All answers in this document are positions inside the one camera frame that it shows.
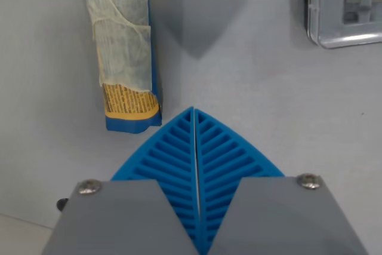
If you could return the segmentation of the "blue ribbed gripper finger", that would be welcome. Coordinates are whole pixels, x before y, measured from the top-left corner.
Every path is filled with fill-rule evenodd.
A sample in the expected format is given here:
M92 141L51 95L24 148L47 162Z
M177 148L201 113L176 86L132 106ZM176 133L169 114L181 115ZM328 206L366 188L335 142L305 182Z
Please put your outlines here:
M285 176L201 110L195 136L201 254L366 254L322 177Z
M79 183L44 254L204 254L194 123L188 108L111 180Z

